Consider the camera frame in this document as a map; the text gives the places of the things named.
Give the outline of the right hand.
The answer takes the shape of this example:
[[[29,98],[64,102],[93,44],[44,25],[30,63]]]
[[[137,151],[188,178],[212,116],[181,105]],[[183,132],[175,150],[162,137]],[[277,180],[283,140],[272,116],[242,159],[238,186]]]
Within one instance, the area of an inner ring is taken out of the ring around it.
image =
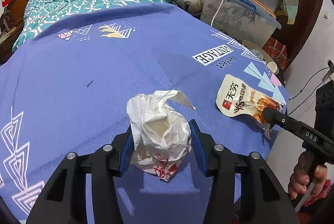
[[[312,153],[304,151],[300,154],[288,184],[288,194],[292,200],[296,199],[298,194],[303,195],[306,193],[307,185],[311,182],[308,172],[312,161]],[[325,165],[318,165],[314,169],[315,186],[310,192],[308,200],[316,198],[322,192],[327,180],[327,174],[328,169]]]

